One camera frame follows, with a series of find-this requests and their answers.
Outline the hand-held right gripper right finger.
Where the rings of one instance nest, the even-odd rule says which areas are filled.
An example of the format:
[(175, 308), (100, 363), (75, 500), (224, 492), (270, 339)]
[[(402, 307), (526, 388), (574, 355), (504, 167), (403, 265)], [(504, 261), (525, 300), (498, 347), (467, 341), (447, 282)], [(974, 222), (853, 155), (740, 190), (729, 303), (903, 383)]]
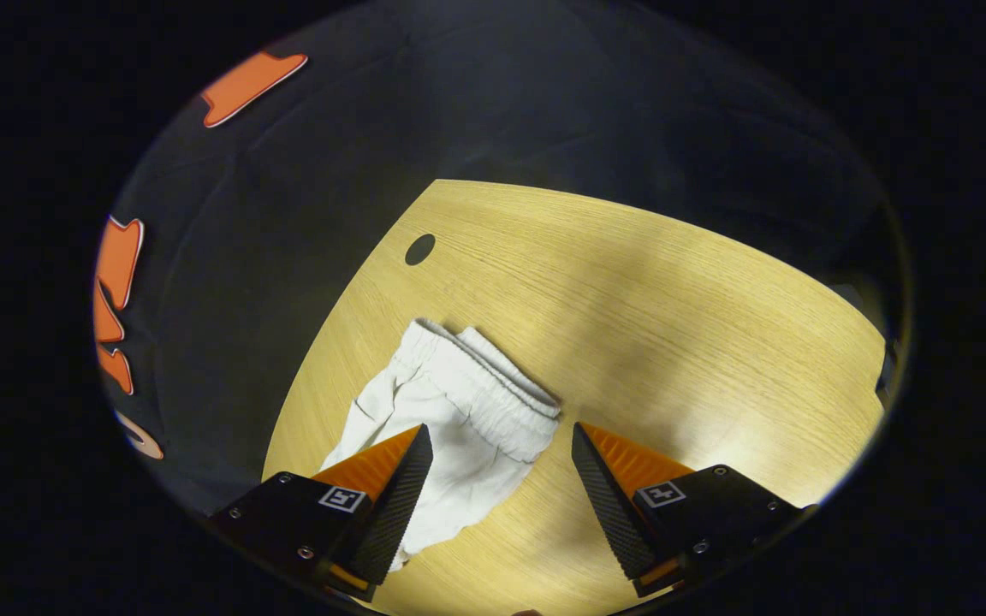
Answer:
[(635, 593), (687, 593), (758, 556), (805, 522), (795, 506), (731, 465), (695, 471), (590, 423), (572, 460), (608, 546)]

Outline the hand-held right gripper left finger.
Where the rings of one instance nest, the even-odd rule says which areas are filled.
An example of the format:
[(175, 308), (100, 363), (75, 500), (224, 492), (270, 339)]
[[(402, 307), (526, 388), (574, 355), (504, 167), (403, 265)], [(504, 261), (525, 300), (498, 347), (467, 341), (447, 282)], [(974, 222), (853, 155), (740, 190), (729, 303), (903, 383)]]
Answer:
[(298, 588), (371, 600), (433, 459), (430, 431), (420, 424), (312, 477), (279, 471), (208, 516), (206, 526)]

